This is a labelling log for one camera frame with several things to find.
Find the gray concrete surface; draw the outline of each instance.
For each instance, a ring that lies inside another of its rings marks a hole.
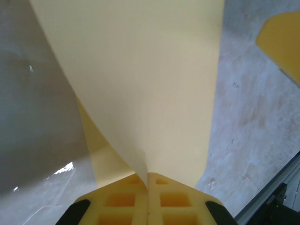
[[[0,93],[0,224],[53,225],[96,183],[75,95],[27,1],[0,2]]]
[[[207,168],[196,188],[236,216],[299,151],[300,89],[255,45],[298,0],[227,0]]]
[[[299,151],[300,89],[254,43],[268,17],[295,10],[298,0],[225,4],[210,153],[197,188],[234,216]],[[26,0],[0,2],[0,73],[0,223],[53,225],[96,185],[75,96]]]

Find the yellow plastic piece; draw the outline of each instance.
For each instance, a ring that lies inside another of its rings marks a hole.
[[[91,204],[79,225],[216,225],[205,205],[218,199],[157,173],[148,191],[133,174],[76,200]]]
[[[300,85],[300,12],[283,13],[268,19],[256,44]]]

